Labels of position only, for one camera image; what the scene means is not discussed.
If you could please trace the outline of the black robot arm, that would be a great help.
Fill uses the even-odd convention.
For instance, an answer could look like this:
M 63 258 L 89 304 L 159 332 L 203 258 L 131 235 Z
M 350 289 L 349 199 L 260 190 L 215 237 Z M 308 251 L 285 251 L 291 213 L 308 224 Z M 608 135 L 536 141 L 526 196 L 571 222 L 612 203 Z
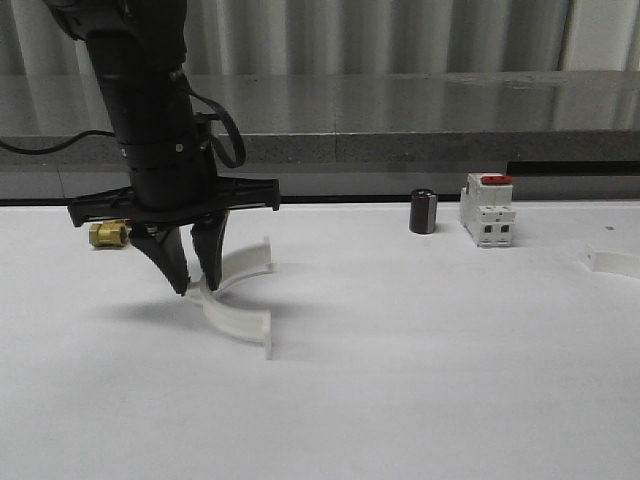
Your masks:
M 217 102 L 195 113 L 182 66 L 183 1 L 51 1 L 61 29 L 83 41 L 101 90 L 130 185 L 75 198 L 75 226 L 125 219 L 130 240 L 178 294 L 190 277 L 180 229 L 189 226 L 207 285 L 222 278 L 222 245 L 233 209 L 280 203 L 274 180 L 222 177 L 217 165 L 242 166 L 246 148 Z

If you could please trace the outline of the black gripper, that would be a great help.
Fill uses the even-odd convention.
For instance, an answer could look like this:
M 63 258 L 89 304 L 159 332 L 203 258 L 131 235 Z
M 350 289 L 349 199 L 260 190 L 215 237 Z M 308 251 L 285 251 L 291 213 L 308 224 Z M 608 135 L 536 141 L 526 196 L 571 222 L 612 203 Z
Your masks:
M 280 206 L 276 179 L 222 177 L 211 160 L 155 165 L 130 162 L 128 173 L 129 187 L 73 199 L 68 206 L 73 224 L 79 227 L 120 218 L 173 226 L 196 221 L 191 229 L 193 246 L 211 291 L 218 289 L 222 279 L 227 210 L 277 210 Z M 190 277 L 179 228 L 150 233 L 144 225 L 134 224 L 129 239 L 158 267 L 174 291 L 184 296 Z

